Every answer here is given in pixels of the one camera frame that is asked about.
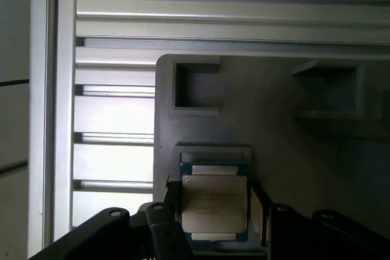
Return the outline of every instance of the metal slot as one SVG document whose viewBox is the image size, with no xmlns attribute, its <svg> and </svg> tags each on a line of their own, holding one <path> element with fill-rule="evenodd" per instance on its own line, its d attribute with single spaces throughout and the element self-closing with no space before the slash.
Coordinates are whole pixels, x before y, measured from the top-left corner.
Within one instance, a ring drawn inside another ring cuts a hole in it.
<svg viewBox="0 0 390 260">
<path fill-rule="evenodd" d="M 153 146 L 75 144 L 73 179 L 153 181 Z"/>
<path fill-rule="evenodd" d="M 104 97 L 154 97 L 154 86 L 85 85 L 83 96 Z"/>
<path fill-rule="evenodd" d="M 99 211 L 113 206 L 127 209 L 132 215 L 143 203 L 151 201 L 152 194 L 75 191 L 72 224 L 77 227 Z"/>
<path fill-rule="evenodd" d="M 101 50 L 98 48 L 76 48 L 76 63 L 79 66 L 112 66 L 116 68 L 155 68 L 156 61 L 161 57 L 160 51 L 139 50 Z"/>
<path fill-rule="evenodd" d="M 88 56 L 91 50 L 84 52 Z M 155 85 L 155 71 L 154 69 L 135 68 L 76 68 L 76 85 L 114 85 L 114 86 L 149 86 Z"/>
<path fill-rule="evenodd" d="M 79 19 L 80 37 L 157 40 L 235 40 L 305 43 L 390 44 L 386 29 L 370 27 L 287 26 L 173 21 L 98 21 Z"/>
<path fill-rule="evenodd" d="M 80 142 L 153 145 L 153 134 L 80 133 Z"/>
<path fill-rule="evenodd" d="M 236 175 L 236 166 L 193 166 L 192 175 Z"/>
<path fill-rule="evenodd" d="M 153 182 L 80 180 L 75 182 L 75 190 L 90 192 L 137 192 L 151 194 L 153 190 Z"/>
<path fill-rule="evenodd" d="M 191 238 L 194 241 L 235 241 L 236 234 L 205 234 L 205 233 L 193 233 Z"/>
<path fill-rule="evenodd" d="M 388 7 L 205 1 L 77 0 L 79 18 L 389 26 Z"/>
<path fill-rule="evenodd" d="M 244 152 L 180 152 L 180 162 L 190 163 L 197 161 L 204 162 L 232 162 L 240 163 L 247 160 Z"/>
<path fill-rule="evenodd" d="M 154 99 L 76 96 L 74 131 L 154 134 Z"/>
<path fill-rule="evenodd" d="M 354 58 L 359 60 L 390 59 L 387 46 L 374 47 L 370 45 L 172 40 L 161 42 L 97 38 L 86 38 L 84 43 L 85 47 L 76 48 L 76 60 L 83 63 L 83 66 L 89 66 L 95 62 L 96 56 L 99 54 L 107 63 L 105 66 L 113 64 L 116 69 L 134 67 L 135 62 L 143 60 L 152 62 L 151 66 L 154 68 L 158 59 L 166 54 L 338 58 L 343 60 Z M 122 60 L 126 60 L 127 63 L 118 64 Z"/>
</svg>

